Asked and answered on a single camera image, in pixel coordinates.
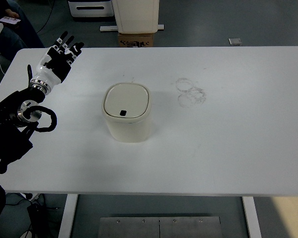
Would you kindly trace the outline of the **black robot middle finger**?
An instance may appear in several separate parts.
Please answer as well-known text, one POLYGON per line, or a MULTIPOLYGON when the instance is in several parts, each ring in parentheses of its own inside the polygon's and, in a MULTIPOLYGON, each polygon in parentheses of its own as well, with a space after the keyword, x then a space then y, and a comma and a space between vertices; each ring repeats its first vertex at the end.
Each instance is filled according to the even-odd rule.
POLYGON ((65 31, 55 42, 54 42, 54 49, 58 49, 65 39, 65 37, 68 35, 68 31, 65 31))

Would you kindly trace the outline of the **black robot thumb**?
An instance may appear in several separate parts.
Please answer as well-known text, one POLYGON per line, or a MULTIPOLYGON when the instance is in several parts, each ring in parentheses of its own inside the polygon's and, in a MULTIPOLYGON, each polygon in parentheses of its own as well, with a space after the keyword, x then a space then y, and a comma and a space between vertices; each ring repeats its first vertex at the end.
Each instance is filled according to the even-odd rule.
POLYGON ((79 42, 79 43, 74 43, 70 47, 69 51, 71 52, 73 58, 76 58, 81 54, 81 49, 82 49, 83 46, 84 46, 84 43, 79 42))

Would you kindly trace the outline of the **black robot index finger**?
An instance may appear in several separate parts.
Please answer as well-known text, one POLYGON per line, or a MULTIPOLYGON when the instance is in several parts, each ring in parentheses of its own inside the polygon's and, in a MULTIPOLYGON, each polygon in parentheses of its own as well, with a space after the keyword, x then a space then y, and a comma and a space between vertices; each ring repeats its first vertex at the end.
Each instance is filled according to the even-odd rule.
POLYGON ((68 46, 70 45, 70 43, 73 41, 74 39, 74 36, 70 36, 66 41, 65 43, 63 43, 63 48, 67 49, 68 46))

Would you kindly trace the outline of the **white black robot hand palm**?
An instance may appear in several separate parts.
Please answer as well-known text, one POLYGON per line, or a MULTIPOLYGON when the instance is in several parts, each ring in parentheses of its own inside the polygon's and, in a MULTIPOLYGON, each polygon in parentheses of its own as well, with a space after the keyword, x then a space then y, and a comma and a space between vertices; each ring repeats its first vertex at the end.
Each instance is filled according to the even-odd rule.
POLYGON ((66 79, 74 61, 75 48, 50 47, 36 66, 36 74, 30 79, 29 87, 49 94, 54 86, 66 79))

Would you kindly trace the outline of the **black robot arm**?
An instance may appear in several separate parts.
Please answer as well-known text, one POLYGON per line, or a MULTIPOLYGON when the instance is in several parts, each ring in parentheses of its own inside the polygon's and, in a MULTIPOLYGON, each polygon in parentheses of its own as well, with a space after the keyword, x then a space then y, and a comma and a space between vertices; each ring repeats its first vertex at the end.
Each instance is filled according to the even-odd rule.
POLYGON ((36 74, 27 66, 28 86, 0 102, 0 174, 32 149, 33 132, 50 132, 57 126, 55 112, 40 104, 66 79, 81 54, 84 43, 73 43, 74 37, 67 34, 64 32, 42 56, 36 74))

